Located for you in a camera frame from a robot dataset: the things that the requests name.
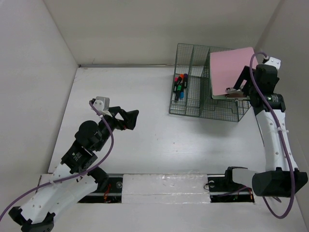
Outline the pink clipboard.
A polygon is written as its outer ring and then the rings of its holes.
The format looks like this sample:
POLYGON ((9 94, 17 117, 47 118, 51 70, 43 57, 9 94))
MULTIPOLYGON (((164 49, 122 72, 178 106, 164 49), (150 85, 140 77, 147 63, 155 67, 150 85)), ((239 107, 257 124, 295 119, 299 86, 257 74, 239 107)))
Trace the pink clipboard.
MULTIPOLYGON (((210 53, 210 80, 215 78, 238 79, 243 68, 250 65, 253 54, 252 47, 210 53)), ((228 94, 240 92, 234 87, 223 89, 228 94)))

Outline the green clipboard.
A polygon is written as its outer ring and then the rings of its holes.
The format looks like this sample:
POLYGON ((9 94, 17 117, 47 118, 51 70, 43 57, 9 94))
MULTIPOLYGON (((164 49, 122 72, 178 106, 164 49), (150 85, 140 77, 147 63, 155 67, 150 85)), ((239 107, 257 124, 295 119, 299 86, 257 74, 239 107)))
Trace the green clipboard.
POLYGON ((215 100, 249 100, 249 97, 240 92, 228 94, 223 89, 233 87, 236 82, 236 78, 211 79, 211 97, 215 100))

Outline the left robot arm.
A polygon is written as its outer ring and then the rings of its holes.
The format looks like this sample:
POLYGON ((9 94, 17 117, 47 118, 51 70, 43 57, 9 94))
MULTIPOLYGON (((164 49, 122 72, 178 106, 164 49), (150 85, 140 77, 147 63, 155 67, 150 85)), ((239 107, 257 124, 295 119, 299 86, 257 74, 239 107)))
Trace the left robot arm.
POLYGON ((39 185, 22 197, 35 195, 22 206, 10 205, 10 218, 20 225, 23 232, 49 232, 55 220, 71 205, 94 191, 104 191, 109 176, 98 163, 96 152, 107 140, 114 143, 114 130, 133 130, 138 110, 126 112, 121 107, 111 107, 107 113, 93 109, 100 122, 83 122, 75 134, 75 140, 61 158, 49 182, 39 185))

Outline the green capped black highlighter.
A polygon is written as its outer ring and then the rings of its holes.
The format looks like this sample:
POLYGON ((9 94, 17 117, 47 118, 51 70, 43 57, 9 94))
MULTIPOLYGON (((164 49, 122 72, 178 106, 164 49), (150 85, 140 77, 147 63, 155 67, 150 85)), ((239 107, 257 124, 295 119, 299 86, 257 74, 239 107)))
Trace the green capped black highlighter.
POLYGON ((176 89, 175 98, 174 98, 175 101, 178 101, 180 99, 181 93, 182 93, 182 85, 178 85, 176 89))

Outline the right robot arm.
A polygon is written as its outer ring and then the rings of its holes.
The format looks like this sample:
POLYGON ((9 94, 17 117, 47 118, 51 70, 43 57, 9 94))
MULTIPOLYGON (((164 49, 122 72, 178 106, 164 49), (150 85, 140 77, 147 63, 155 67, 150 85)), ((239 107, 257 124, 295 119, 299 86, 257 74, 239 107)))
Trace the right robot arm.
POLYGON ((299 171, 294 161, 285 127, 285 103, 281 94, 274 93, 279 81, 278 70, 267 64, 250 70, 245 66, 234 89, 241 88, 254 110, 265 149, 265 171, 232 167, 232 174, 223 178, 224 187, 235 190, 240 184, 253 189, 257 196, 291 197, 292 184, 299 191, 308 181, 306 172, 299 171))

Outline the orange capped black highlighter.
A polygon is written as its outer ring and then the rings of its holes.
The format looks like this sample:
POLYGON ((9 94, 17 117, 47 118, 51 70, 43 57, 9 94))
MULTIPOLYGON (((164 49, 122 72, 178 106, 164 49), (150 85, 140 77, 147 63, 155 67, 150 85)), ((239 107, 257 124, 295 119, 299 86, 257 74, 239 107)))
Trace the orange capped black highlighter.
POLYGON ((177 78, 177 80, 175 81, 175 86, 179 86, 183 81, 183 74, 180 74, 177 78))

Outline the purple capped black highlighter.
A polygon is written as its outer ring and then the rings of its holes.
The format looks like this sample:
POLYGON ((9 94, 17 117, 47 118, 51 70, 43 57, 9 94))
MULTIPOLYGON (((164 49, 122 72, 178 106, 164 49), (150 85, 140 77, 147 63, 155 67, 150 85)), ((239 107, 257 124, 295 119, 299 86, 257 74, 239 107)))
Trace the purple capped black highlighter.
POLYGON ((188 74, 185 73, 183 75, 183 87, 184 87, 184 89, 187 89, 187 86, 188 86, 188 74))

